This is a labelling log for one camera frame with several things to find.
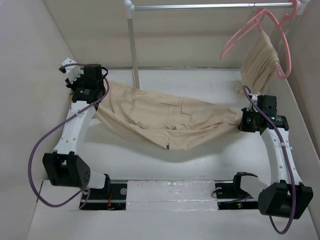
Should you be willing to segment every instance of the beige fabric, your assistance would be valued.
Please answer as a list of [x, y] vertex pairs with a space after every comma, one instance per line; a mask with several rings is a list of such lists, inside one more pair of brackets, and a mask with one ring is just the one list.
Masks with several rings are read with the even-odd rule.
[[[277, 51], [268, 35], [262, 31], [241, 67], [243, 84], [248, 86], [254, 94], [265, 94], [276, 72], [277, 64], [279, 64]], [[235, 91], [242, 93], [243, 85], [239, 85]]]
[[132, 142], [149, 140], [167, 149], [186, 150], [237, 131], [241, 121], [241, 113], [225, 106], [114, 81], [109, 84], [110, 92], [96, 117]]

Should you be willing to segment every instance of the beige wall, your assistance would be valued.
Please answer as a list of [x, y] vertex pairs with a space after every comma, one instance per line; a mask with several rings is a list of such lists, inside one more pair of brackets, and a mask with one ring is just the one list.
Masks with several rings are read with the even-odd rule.
[[[131, 66], [123, 0], [43, 1], [78, 62], [99, 62], [108, 67]], [[132, 2], [135, 5], [169, 5], [270, 1], [132, 0]], [[280, 16], [284, 10], [271, 11]], [[251, 13], [252, 9], [133, 13], [138, 64], [140, 67], [240, 67], [256, 41], [258, 30], [243, 39], [224, 60], [220, 61], [219, 57], [225, 43], [248, 21]], [[263, 26], [267, 33], [271, 33], [274, 29], [270, 20], [264, 21]]]
[[320, 1], [308, 4], [289, 36], [292, 72], [288, 78], [320, 156]]
[[[41, 0], [0, 0], [0, 239], [25, 240], [36, 207], [27, 177], [39, 138], [65, 119], [68, 90], [58, 71], [71, 53]], [[59, 133], [38, 148], [33, 176], [44, 178], [42, 156]]]

